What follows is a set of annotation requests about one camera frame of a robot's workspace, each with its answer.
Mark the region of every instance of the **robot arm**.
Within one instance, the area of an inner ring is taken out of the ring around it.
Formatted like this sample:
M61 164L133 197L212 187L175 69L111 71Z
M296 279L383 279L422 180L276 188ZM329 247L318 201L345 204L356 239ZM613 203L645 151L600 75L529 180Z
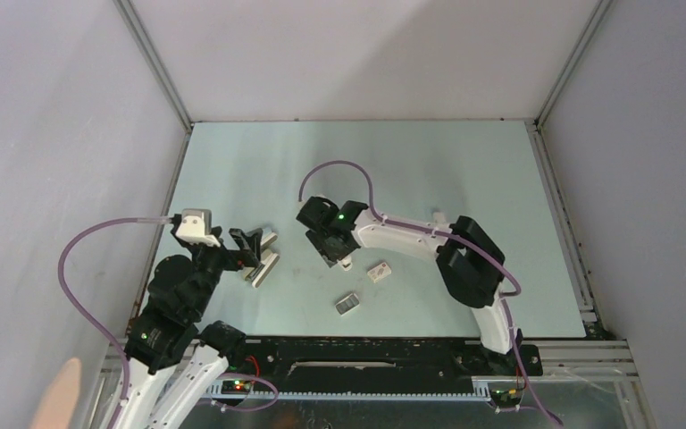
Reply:
M340 261L350 265L350 254L357 248L385 248L435 262L448 293L471 309L480 327L482 346L499 355L509 355L512 348L509 322L498 290L503 275L470 249L437 234L440 231L467 239L503 263L503 253L482 228L465 216L450 225L395 216L388 217L391 223L384 223L368 208L355 201L338 208L327 198L312 197L301 208L297 220L309 229L306 237L328 266ZM417 225L432 233L396 226L393 221Z
M148 302L132 323L125 346L130 369L127 399L117 417L113 415L116 407L109 407L101 427L110 423L114 429L179 427L243 344L245 335L227 324L207 326L188 367L157 403L198 334L196 323L201 321L222 272L272 268L262 264L261 231L246 235L230 230L239 247L230 250L220 239L222 228L212 228L210 218L208 210L185 210L174 217L172 235L191 258L167 257L156 267L148 285ZM121 396L121 388L122 381L115 398Z

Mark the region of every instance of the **white wall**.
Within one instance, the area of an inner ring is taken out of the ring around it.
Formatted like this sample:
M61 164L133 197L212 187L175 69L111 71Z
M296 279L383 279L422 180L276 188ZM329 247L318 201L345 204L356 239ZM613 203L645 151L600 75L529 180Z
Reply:
M158 215L184 133L113 2L0 0L0 428L26 427L69 357L105 341L56 280L63 245L112 217ZM121 333L154 237L81 243L68 280Z
M686 1L616 2L545 135L601 309L686 427Z
M199 121L526 118L597 0L138 0Z

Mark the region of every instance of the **floor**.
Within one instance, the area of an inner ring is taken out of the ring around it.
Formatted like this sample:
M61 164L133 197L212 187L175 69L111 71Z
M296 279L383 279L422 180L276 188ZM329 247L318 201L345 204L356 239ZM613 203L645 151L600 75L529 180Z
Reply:
M584 336L527 130L515 121L198 123L171 213L209 208L225 231L269 227L280 235L280 262L261 287L225 273L202 326L223 320L256 335L479 336L429 262L378 249L358 249L347 273L322 261L295 221L297 193L309 170L334 159L369 171L386 214L429 221L438 209L449 221L474 218L523 286L509 304L525 336ZM309 181L305 197L317 194L339 205L366 201L366 182L333 166ZM183 249L165 234L156 262L176 253ZM380 261L393 274L374 284L366 271ZM341 316L334 304L350 291L361 305Z

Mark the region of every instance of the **gray object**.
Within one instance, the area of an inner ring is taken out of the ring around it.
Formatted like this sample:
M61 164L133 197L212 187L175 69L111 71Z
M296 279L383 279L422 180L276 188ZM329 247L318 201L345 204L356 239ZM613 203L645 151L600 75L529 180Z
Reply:
M335 305L335 309L338 310L338 313L340 313L340 315L344 315L345 313L348 313L349 311L358 307L360 303L361 301L359 300L359 297L356 295L356 293L351 292L348 295L346 295L345 298L338 301L338 304Z

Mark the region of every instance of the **white 3d printed part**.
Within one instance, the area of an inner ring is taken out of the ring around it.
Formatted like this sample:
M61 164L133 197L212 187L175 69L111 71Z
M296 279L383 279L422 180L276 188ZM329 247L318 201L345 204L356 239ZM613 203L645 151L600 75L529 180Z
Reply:
M393 272L390 270L390 266L385 262L380 262L379 264L375 265L371 270L369 270L367 272L367 275L370 279L372 279L372 282L376 283L384 279L385 277L388 277L391 273Z

